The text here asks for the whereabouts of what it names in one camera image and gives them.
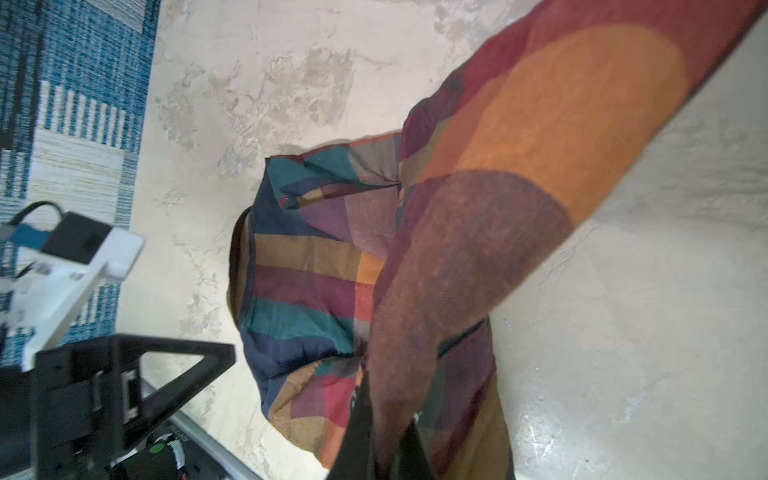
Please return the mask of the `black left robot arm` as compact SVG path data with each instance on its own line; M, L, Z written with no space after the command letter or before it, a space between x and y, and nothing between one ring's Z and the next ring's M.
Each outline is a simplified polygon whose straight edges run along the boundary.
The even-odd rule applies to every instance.
M144 393L148 353L196 363ZM235 363L230 344L116 334L37 353L1 370L1 476L186 479L179 438L161 433L182 406Z

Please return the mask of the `plaid long sleeve shirt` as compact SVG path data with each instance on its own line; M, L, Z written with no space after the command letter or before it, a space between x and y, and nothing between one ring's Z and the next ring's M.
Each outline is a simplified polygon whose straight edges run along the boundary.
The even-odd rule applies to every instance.
M269 423L332 468L368 375L374 479L510 479L489 313L613 190L763 1L542 1L401 130L266 160L228 306Z

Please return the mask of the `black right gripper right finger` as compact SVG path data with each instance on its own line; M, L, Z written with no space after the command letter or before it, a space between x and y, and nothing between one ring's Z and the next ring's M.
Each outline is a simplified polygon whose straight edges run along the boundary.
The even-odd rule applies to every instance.
M398 445L395 455L395 478L436 480L414 421L411 421Z

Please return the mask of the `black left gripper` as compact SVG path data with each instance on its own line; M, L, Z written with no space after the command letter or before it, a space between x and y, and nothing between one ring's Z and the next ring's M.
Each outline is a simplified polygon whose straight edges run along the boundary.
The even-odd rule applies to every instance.
M141 396L148 353L199 361ZM35 366L1 370L1 475L39 479L99 473L235 363L231 344L119 334L37 354Z

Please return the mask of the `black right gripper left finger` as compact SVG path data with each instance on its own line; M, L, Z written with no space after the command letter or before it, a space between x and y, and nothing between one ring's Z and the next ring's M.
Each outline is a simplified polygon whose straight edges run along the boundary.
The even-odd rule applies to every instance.
M367 480L375 478L373 452L373 413L368 375L356 388L349 423L327 480Z

